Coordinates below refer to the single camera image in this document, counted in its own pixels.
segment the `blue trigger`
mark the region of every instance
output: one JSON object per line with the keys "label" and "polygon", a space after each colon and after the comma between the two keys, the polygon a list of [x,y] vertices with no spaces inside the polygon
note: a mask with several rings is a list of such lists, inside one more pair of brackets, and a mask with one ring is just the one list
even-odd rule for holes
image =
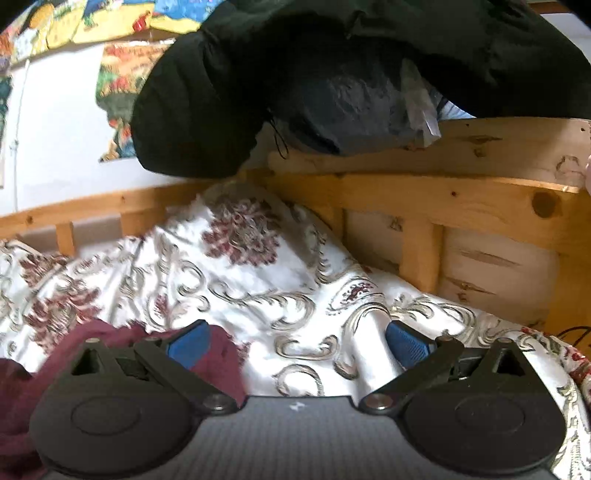
{"label": "blue trigger", "polygon": [[209,349],[211,332],[203,322],[168,346],[167,355],[190,370]]}
{"label": "blue trigger", "polygon": [[414,367],[435,350],[431,339],[399,321],[391,322],[386,328],[386,343],[394,358],[405,369]]}

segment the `plastic bag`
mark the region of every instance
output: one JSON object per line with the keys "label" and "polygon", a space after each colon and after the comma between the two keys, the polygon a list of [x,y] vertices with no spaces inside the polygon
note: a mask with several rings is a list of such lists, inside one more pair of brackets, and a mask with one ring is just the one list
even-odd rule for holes
{"label": "plastic bag", "polygon": [[467,115],[393,42],[307,33],[287,55],[269,81],[268,104],[286,143],[299,150],[355,155],[427,147],[441,136],[439,109]]}

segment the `wood knot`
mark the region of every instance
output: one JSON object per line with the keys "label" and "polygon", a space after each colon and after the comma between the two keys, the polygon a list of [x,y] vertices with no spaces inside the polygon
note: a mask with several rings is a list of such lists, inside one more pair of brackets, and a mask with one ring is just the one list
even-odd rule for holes
{"label": "wood knot", "polygon": [[540,218],[554,216],[560,207],[560,198],[551,192],[536,192],[531,199],[531,206]]}

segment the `tapestry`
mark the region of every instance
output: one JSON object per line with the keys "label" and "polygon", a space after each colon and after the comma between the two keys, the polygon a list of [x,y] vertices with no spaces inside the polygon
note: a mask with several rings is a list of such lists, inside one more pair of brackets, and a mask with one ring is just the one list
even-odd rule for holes
{"label": "tapestry", "polygon": [[[0,77],[0,147],[4,136],[4,125],[8,113],[8,97],[12,92],[12,77]],[[4,187],[4,155],[5,148],[0,155],[0,189]]]}
{"label": "tapestry", "polygon": [[130,42],[105,46],[96,85],[96,103],[107,112],[115,135],[100,162],[135,157],[129,126],[134,102],[150,71],[171,43]]}
{"label": "tapestry", "polygon": [[153,11],[153,0],[87,0],[73,42],[106,41],[146,30]]}
{"label": "tapestry", "polygon": [[12,22],[6,30],[0,34],[0,75],[6,75],[11,64],[11,57],[15,49],[15,41],[20,35],[22,26],[28,17],[32,7],[25,10],[19,17]]}
{"label": "tapestry", "polygon": [[222,0],[156,0],[151,26],[184,34],[196,31]]}
{"label": "tapestry", "polygon": [[85,6],[86,0],[37,0],[14,40],[11,63],[67,44],[82,20]]}

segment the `black fabric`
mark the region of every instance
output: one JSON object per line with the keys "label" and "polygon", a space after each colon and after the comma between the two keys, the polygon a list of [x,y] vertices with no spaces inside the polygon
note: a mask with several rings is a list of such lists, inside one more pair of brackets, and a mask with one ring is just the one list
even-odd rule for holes
{"label": "black fabric", "polygon": [[226,0],[163,55],[139,94],[131,126],[141,164],[234,174],[306,31],[388,41],[478,117],[591,118],[589,62],[521,0]]}

